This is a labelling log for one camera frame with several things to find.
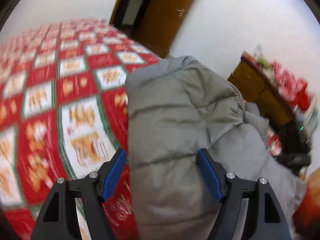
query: wooden cabinet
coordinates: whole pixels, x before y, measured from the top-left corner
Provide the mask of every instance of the wooden cabinet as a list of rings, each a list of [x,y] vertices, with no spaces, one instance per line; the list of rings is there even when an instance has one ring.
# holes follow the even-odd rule
[[[241,92],[244,100],[255,102],[260,114],[270,120],[274,128],[279,128],[294,120],[294,114],[270,82],[245,58],[228,78]]]

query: brown door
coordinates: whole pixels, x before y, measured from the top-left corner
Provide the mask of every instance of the brown door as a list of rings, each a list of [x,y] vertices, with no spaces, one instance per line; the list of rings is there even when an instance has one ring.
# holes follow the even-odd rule
[[[151,0],[136,39],[165,58],[193,0]]]

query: patterned blanket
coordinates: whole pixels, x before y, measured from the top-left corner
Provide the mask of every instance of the patterned blanket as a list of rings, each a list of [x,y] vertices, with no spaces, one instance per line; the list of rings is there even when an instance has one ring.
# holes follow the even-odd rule
[[[100,19],[41,26],[0,47],[0,203],[21,239],[58,177],[83,178],[127,150],[126,74],[159,60]],[[128,178],[126,166],[104,204],[118,239],[138,237]]]

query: door handle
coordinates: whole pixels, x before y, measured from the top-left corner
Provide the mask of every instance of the door handle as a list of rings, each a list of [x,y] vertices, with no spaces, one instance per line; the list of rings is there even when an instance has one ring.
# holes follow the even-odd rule
[[[186,11],[185,9],[181,9],[181,10],[178,10],[176,9],[176,11],[180,12],[179,13],[179,17],[182,17],[184,15],[184,12]]]

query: blue gripper pad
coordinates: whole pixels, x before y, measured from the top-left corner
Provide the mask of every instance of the blue gripper pad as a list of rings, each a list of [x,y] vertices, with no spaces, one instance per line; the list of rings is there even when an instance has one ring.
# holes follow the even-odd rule
[[[104,181],[103,193],[101,194],[101,197],[104,201],[107,201],[107,199],[113,195],[113,192],[116,189],[117,183],[126,163],[127,155],[125,154],[125,150],[122,150]]]
[[[225,169],[211,158],[206,149],[198,152],[196,160],[211,196],[222,203],[227,193],[227,184],[224,179]]]

